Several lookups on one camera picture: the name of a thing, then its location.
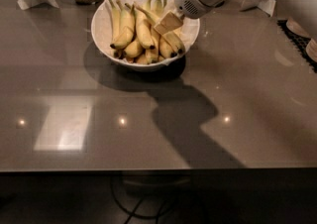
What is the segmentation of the long diagonal yellow banana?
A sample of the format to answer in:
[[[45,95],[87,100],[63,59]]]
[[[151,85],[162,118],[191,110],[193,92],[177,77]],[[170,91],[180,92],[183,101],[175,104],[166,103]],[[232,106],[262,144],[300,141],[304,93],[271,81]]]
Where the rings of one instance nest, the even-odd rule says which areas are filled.
[[[143,7],[141,7],[137,3],[134,3],[134,6],[136,9],[140,10],[141,12],[143,12],[147,16],[149,22],[151,23],[152,27],[154,28],[155,23],[161,17],[150,10],[144,9]],[[172,47],[172,49],[177,54],[182,55],[185,52],[185,45],[184,45],[183,41],[174,31],[167,32],[161,36],[166,40],[166,42]]]

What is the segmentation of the back upright yellow banana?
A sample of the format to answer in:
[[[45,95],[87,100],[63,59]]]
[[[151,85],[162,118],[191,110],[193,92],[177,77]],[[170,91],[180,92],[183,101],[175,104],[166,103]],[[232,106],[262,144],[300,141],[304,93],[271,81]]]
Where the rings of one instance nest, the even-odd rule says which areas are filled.
[[[167,4],[167,0],[156,0],[154,2],[153,11],[158,15],[161,16],[164,12],[164,8]]]

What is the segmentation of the central yellow banana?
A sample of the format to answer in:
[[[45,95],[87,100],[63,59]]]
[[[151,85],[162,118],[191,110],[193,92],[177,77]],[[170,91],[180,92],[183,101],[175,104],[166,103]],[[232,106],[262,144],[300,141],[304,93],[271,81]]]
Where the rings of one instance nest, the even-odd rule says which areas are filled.
[[[140,10],[135,10],[136,15],[136,34],[141,46],[146,50],[152,50],[155,42],[152,39],[150,22],[147,16]]]

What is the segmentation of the curved yellow banana left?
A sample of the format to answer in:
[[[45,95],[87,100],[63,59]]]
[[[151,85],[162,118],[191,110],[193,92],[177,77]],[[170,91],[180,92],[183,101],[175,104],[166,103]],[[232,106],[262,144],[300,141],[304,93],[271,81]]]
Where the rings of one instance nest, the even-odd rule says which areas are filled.
[[[124,49],[133,39],[135,34],[134,8],[125,9],[121,0],[116,0],[120,13],[120,34],[110,45],[115,50]]]

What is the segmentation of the lower front yellow banana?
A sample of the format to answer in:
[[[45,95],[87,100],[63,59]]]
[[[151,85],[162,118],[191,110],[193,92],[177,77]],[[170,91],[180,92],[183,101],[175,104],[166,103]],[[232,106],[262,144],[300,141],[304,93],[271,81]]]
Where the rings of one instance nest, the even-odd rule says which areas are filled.
[[[138,38],[135,38],[131,43],[129,43],[123,50],[123,53],[127,57],[137,57],[143,52],[143,47]]]

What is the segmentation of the left thin yellow banana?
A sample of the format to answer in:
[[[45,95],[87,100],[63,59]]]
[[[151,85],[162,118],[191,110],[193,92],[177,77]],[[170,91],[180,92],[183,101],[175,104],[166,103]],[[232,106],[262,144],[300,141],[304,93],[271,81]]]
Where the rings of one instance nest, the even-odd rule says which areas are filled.
[[[112,16],[112,40],[115,40],[120,34],[120,13],[121,11],[115,6],[113,0],[108,0],[111,6],[111,16]]]

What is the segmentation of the white ceramic bowl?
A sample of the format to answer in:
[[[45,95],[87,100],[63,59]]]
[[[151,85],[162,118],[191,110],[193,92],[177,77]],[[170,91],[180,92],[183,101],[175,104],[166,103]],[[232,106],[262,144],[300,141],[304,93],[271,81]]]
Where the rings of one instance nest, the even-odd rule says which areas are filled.
[[[146,0],[121,0],[122,2],[138,2],[142,3]],[[104,0],[103,3],[96,10],[91,23],[91,35],[95,46],[98,50],[111,59],[114,63],[121,66],[128,67],[135,71],[155,71],[162,67],[168,66],[176,60],[182,58],[182,55],[178,55],[172,58],[168,58],[164,61],[152,63],[148,65],[141,65],[136,63],[128,63],[125,59],[114,58],[112,56],[110,44],[112,41],[112,16],[111,6],[108,0]],[[185,19],[183,26],[180,29],[180,38],[185,45],[185,53],[195,43],[200,31],[200,20],[199,19]]]

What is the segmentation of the white paper sign right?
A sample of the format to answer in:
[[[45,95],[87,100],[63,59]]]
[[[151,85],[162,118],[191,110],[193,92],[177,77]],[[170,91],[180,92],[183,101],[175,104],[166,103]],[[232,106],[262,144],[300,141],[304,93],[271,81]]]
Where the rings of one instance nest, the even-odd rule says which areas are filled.
[[[254,8],[259,8],[270,17],[273,16],[276,0],[243,0],[240,10],[247,11]]]

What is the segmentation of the black mesh mat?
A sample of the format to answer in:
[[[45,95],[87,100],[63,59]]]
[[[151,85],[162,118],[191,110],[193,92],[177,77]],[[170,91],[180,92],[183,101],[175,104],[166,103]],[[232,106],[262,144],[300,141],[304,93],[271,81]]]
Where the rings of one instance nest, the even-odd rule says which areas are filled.
[[[306,47],[310,41],[309,38],[301,37],[294,34],[286,27],[286,20],[278,20],[277,25],[282,29],[288,39],[293,43],[295,48],[299,51],[301,56],[312,67],[312,70],[317,73],[317,62],[313,60],[306,52]]]

